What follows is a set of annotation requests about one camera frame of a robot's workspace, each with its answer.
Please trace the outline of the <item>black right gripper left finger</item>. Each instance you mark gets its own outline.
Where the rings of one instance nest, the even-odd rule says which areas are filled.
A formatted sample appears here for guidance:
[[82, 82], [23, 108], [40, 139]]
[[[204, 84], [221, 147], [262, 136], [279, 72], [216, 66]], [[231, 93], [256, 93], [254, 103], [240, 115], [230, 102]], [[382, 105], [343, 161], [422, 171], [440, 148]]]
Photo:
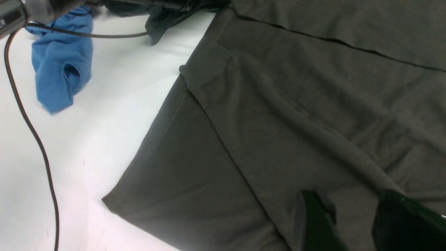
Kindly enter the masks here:
[[336, 209], [325, 196], [302, 190], [295, 199], [294, 251], [347, 251], [337, 231]]

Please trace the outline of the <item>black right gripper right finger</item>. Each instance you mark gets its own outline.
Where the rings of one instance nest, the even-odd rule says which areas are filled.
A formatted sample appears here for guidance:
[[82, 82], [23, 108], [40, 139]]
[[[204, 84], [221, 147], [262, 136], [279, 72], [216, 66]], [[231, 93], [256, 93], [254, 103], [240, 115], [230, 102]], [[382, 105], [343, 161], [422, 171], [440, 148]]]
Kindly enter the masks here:
[[444, 251], [445, 216], [397, 191], [383, 190], [372, 237], [378, 251]]

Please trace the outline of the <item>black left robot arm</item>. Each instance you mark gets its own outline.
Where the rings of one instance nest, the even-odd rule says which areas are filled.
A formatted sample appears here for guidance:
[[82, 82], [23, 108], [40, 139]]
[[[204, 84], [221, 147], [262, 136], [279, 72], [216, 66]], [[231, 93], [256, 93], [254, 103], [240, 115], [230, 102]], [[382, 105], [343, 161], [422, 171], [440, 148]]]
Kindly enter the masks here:
[[[1, 39], [25, 27], [29, 22], [48, 24], [82, 5], [98, 7], [104, 0], [2, 0], [0, 4]], [[196, 0], [125, 0], [124, 3], [158, 6], [175, 11], [191, 11]]]

